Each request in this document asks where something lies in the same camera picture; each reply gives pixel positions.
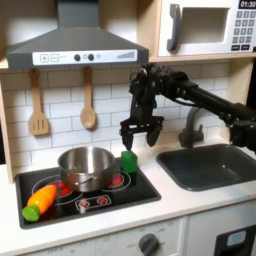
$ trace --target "cabinet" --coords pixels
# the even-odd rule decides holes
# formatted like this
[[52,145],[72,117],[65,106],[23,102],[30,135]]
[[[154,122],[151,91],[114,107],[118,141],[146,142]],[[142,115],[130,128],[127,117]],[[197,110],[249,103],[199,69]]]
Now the cabinet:
[[[245,227],[256,225],[255,216],[255,201],[191,215],[188,225],[185,256],[215,255],[216,239],[219,235],[233,231],[235,234],[243,235],[240,232],[243,232]],[[240,256],[242,254],[218,254],[217,256],[219,255]],[[256,242],[254,242],[253,251],[250,256],[254,255],[256,255]]]

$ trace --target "wooden panel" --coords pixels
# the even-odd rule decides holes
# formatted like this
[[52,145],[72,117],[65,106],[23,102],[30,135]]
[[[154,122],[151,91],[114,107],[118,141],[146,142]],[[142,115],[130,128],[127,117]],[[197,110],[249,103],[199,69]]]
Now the wooden panel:
[[12,172],[12,165],[11,165],[11,155],[10,155],[10,147],[8,142],[8,131],[7,131],[7,125],[6,125],[5,111],[4,111],[1,81],[0,81],[0,119],[1,119],[2,135],[3,135],[3,142],[4,142],[5,161],[6,161],[7,171],[8,171],[8,180],[10,184],[13,184],[14,180],[13,180],[13,172]]
[[158,54],[162,0],[139,0],[137,43]]

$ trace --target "sink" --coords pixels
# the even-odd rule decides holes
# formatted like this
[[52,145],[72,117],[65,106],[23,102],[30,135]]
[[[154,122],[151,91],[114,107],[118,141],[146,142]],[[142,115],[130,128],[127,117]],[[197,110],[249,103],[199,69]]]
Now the sink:
[[161,153],[157,162],[180,187],[190,191],[256,180],[256,161],[226,144]]

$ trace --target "cooking pot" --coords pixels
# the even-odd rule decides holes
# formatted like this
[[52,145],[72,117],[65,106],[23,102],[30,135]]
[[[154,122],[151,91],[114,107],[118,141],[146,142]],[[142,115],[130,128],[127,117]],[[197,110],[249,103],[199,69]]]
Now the cooking pot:
[[67,187],[80,192],[102,190],[112,179],[115,157],[96,147],[71,149],[63,153],[58,164]]

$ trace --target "range hood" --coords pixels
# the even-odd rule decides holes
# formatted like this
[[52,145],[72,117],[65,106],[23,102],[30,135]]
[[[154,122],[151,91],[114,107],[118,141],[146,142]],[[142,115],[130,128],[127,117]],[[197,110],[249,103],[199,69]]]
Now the range hood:
[[147,63],[148,49],[99,27],[98,0],[58,0],[58,28],[6,50],[10,69]]

